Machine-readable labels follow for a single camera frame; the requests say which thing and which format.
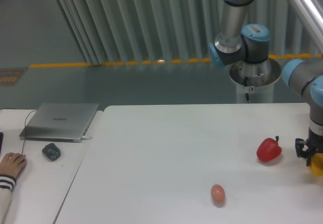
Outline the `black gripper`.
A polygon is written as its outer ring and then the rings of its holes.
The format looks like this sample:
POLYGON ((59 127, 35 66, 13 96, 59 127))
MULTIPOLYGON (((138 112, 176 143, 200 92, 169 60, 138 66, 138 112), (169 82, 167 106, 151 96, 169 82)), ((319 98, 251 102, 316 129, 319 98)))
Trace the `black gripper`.
POLYGON ((306 166, 310 166, 311 157, 316 153, 323 153, 322 151, 322 136, 308 130, 308 139, 295 139, 295 150, 298 158, 306 160, 306 166))

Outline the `person's hand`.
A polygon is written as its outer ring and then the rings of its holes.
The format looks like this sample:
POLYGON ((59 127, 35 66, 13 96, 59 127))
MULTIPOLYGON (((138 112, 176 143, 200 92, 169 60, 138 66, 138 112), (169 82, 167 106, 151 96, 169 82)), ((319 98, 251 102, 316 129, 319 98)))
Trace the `person's hand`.
POLYGON ((27 165, 26 155, 7 153, 1 160, 1 176, 17 179, 27 165))

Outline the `forearm in white sleeve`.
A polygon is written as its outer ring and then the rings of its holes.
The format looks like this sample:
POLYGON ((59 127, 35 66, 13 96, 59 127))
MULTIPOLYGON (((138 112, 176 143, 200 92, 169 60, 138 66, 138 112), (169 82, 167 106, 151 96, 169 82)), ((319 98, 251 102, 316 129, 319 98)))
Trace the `forearm in white sleeve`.
POLYGON ((12 199, 12 190, 17 180, 14 177, 1 174, 1 223, 7 213, 12 199))

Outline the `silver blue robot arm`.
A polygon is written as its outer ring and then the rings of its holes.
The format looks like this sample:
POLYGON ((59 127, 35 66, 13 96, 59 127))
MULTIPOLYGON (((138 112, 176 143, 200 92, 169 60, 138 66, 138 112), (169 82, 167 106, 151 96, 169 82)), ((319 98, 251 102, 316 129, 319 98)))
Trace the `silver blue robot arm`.
MULTIPOLYGON (((294 90, 310 107, 306 140, 295 140, 296 154, 307 166, 322 154, 322 61, 289 61, 284 67, 268 57, 270 32, 260 24, 244 25, 248 6, 254 0, 223 0, 219 34, 209 44, 211 60, 217 66, 230 66, 237 86, 237 99, 250 102, 251 94, 263 94, 278 79, 294 90)), ((287 0, 317 48, 322 49, 322 5, 319 0, 287 0)))

